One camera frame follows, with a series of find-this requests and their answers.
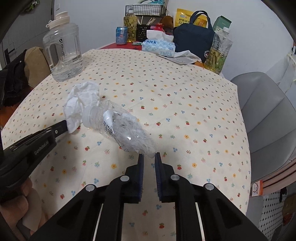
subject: white wall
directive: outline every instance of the white wall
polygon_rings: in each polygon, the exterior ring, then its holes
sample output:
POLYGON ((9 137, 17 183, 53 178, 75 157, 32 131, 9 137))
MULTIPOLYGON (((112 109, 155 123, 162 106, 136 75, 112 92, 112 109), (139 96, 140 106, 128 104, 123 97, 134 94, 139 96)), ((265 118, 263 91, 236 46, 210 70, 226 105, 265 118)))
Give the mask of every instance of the white wall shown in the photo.
MULTIPOLYGON (((61 11, 68 11, 79 25, 82 52, 115 42, 115 29, 123 25, 125 5, 138 0, 55 0, 61 11)), ((220 15, 232 21, 234 44, 226 59, 223 74, 227 79, 251 72, 269 70, 291 50, 288 31, 261 0, 169 0, 169 15, 176 9, 205 10, 214 24, 220 15)))

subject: yellow liquid bottle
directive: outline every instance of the yellow liquid bottle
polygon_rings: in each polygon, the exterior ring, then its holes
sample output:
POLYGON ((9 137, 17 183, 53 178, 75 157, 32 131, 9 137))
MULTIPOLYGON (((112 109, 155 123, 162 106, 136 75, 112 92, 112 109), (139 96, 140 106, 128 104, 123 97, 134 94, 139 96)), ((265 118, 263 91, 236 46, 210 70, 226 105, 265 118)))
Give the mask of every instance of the yellow liquid bottle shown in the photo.
POLYGON ((128 43, 136 41, 138 17, 133 10, 128 11, 128 15, 123 18, 124 26, 128 28, 128 43))

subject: tissue box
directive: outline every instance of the tissue box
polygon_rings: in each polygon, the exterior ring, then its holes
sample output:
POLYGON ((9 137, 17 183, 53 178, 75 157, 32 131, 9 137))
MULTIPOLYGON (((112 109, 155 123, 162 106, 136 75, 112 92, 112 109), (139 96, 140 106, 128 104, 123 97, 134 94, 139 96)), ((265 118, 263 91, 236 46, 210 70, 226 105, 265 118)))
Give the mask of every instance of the tissue box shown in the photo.
POLYGON ((155 53, 162 56, 174 57, 175 44, 165 40, 148 39, 142 43, 142 51, 155 53))

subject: red bottle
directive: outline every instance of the red bottle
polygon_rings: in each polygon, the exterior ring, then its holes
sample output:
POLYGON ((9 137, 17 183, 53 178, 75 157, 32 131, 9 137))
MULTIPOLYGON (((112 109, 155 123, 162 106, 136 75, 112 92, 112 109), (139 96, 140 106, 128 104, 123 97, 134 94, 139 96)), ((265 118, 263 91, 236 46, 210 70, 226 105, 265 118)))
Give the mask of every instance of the red bottle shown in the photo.
POLYGON ((163 30, 163 24, 162 23, 155 24, 155 28, 153 30, 162 31, 162 32, 165 33, 165 31, 163 30))

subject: yellow snack bag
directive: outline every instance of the yellow snack bag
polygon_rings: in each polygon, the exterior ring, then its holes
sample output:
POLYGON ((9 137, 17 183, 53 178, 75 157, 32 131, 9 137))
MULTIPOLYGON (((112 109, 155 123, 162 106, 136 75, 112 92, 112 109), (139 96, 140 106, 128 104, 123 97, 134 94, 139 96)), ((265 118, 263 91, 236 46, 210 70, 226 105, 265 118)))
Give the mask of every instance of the yellow snack bag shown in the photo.
MULTIPOLYGON (((189 23, 190 17, 194 12, 177 8, 177 14, 175 18, 175 27, 180 26, 183 23, 189 23)), ((205 15, 200 15, 196 21, 194 22, 194 25, 201 26, 201 27, 207 27, 207 17, 205 15)))

